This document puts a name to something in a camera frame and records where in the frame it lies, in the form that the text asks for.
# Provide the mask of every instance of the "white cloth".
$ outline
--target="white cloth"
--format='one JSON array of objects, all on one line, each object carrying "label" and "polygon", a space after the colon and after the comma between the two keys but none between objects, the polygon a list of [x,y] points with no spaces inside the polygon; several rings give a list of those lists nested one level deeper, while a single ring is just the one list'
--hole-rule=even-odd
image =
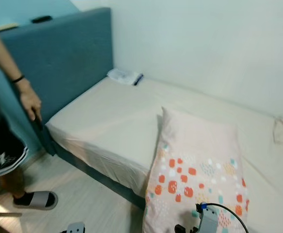
[{"label": "white cloth", "polygon": [[162,106],[235,124],[250,194],[253,232],[283,232],[283,145],[274,119],[212,97],[144,79],[126,86],[104,79],[47,123],[54,140],[99,172],[144,196]]}]

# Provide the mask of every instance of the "hand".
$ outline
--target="hand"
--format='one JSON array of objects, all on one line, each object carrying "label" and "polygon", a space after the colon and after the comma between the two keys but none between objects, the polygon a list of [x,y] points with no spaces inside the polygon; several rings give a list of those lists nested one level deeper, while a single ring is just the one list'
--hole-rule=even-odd
[{"label": "hand", "polygon": [[23,79],[16,83],[20,92],[20,101],[25,108],[30,120],[34,121],[35,117],[38,117],[39,121],[42,121],[41,117],[41,100],[38,95],[32,89],[28,80]]}]

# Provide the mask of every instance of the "gray slide sandal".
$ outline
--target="gray slide sandal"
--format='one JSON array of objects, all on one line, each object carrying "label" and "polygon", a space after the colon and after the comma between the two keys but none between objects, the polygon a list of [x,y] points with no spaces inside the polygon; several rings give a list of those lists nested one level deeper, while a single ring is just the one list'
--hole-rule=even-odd
[{"label": "gray slide sandal", "polygon": [[[49,199],[49,194],[53,194],[55,197],[54,204],[46,207],[46,203]],[[13,203],[13,206],[18,209],[34,209],[34,210],[52,210],[58,203],[58,197],[54,192],[50,191],[38,191],[33,193],[33,199],[29,205],[16,205]]]}]

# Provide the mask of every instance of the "black object on shelf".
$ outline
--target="black object on shelf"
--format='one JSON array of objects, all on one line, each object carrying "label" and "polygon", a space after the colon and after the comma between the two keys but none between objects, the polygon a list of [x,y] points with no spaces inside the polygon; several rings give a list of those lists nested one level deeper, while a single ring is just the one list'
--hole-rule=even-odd
[{"label": "black object on shelf", "polygon": [[32,23],[43,23],[52,20],[52,16],[40,16],[31,20]]}]

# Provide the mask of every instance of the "bed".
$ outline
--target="bed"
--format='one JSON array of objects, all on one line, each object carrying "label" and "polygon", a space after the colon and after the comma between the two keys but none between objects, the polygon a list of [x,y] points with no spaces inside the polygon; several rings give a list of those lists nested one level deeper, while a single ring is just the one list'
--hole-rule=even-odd
[{"label": "bed", "polygon": [[33,127],[50,154],[143,202],[162,106],[235,124],[250,190],[248,226],[283,232],[283,145],[273,142],[273,117],[169,83],[145,78],[127,86],[106,78],[113,67],[108,8],[2,38],[43,101],[46,127]]}]

